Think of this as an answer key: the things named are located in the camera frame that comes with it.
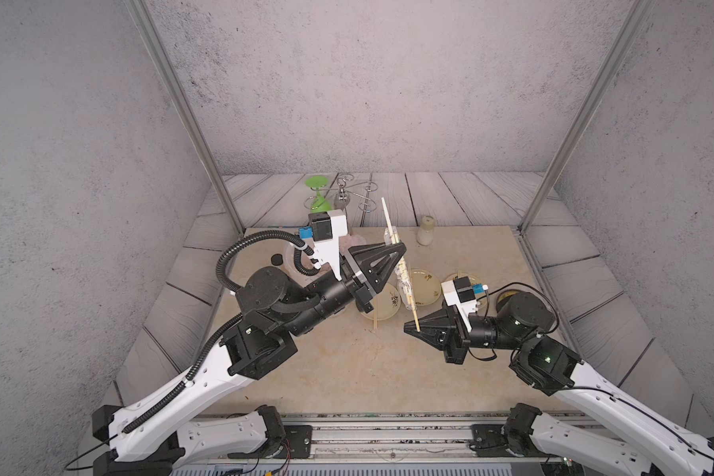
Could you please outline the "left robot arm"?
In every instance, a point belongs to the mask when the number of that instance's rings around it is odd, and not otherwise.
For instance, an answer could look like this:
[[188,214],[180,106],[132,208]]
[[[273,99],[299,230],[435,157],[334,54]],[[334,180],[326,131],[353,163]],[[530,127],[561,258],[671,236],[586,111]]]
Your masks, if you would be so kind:
[[368,244],[336,255],[330,271],[302,287],[279,268],[255,272],[245,286],[226,274],[232,257],[265,239],[285,239],[295,254],[313,255],[303,240],[280,230],[250,235],[232,245],[216,266],[217,279],[232,291],[240,311],[224,323],[188,370],[127,407],[103,406],[92,416],[93,436],[109,450],[94,460],[95,475],[169,475],[220,455],[262,459],[287,437],[277,409],[261,406],[235,418],[202,420],[199,415],[222,398],[276,370],[298,349],[294,341],[355,303],[371,311],[404,257],[404,243]]

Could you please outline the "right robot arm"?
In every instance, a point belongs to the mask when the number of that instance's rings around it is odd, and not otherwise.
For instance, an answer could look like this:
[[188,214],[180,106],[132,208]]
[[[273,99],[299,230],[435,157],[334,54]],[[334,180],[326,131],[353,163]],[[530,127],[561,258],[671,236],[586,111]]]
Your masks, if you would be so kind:
[[474,450],[516,457],[561,457],[605,475],[714,475],[714,436],[682,428],[625,393],[549,331],[557,322],[532,293],[511,292],[497,313],[478,315],[472,289],[452,290],[439,311],[405,324],[404,332],[464,363],[473,348],[512,353],[509,367],[528,387],[580,410],[613,432],[605,438],[517,404],[497,436]]

